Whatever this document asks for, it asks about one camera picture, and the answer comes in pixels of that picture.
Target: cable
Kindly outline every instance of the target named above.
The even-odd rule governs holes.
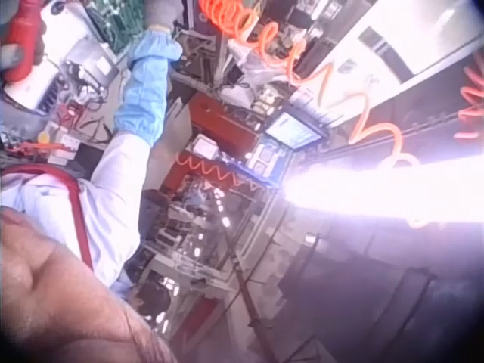
[[[251,29],[258,21],[258,14],[253,9],[245,8],[241,0],[199,0],[202,12],[224,33],[234,37],[242,45],[253,49],[270,67],[285,67],[288,82],[291,85],[300,87],[301,85],[321,79],[321,87],[318,93],[318,106],[322,105],[324,92],[327,84],[334,72],[334,64],[325,64],[319,71],[311,76],[301,79],[294,73],[293,68],[297,60],[306,49],[306,41],[297,42],[291,49],[286,59],[277,59],[270,56],[265,50],[270,42],[278,34],[279,25],[271,22],[265,25],[260,33],[259,40],[248,42],[244,39],[243,33]],[[341,105],[353,98],[361,98],[363,101],[363,111],[360,114],[358,122],[349,137],[349,144],[356,144],[370,135],[377,132],[391,132],[394,138],[392,153],[385,158],[379,167],[392,168],[398,161],[406,161],[412,166],[419,165],[418,159],[408,153],[402,152],[403,136],[399,127],[393,123],[379,123],[365,128],[370,113],[370,100],[366,92],[355,92],[348,94],[343,100],[331,105],[329,108]],[[423,227],[426,223],[422,221],[408,221],[412,228]]]
[[[188,168],[190,168],[190,170],[193,170],[193,171],[199,170],[202,173],[202,175],[209,175],[211,172],[215,170],[216,178],[219,180],[219,182],[223,182],[228,178],[232,182],[232,184],[235,185],[236,187],[239,187],[242,184],[245,184],[245,182],[239,180],[235,175],[235,173],[233,172],[226,172],[225,174],[222,174],[222,171],[220,170],[218,165],[212,165],[207,170],[206,163],[204,162],[204,160],[196,162],[191,155],[188,156],[185,160],[181,161],[180,155],[178,154],[176,156],[176,163],[180,166],[187,165]],[[257,188],[259,188],[259,186],[251,180],[249,180],[249,186],[250,186],[250,191],[255,191],[257,190]]]
[[[470,67],[464,68],[464,73],[469,79],[478,87],[462,87],[461,95],[467,102],[470,103],[470,107],[460,110],[458,112],[459,119],[466,123],[471,124],[476,117],[484,116],[484,106],[482,103],[482,98],[484,98],[484,59],[482,59],[481,54],[474,54],[474,59],[476,60],[477,66],[481,75],[474,72]],[[460,139],[474,139],[481,135],[480,132],[458,132],[454,135],[455,138]]]

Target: monitor screen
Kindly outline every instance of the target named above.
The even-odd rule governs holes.
[[[291,149],[299,149],[321,138],[308,126],[283,112],[266,133]]]

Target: circuit board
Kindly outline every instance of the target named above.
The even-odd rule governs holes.
[[[143,0],[91,0],[86,10],[116,55],[143,31]]]

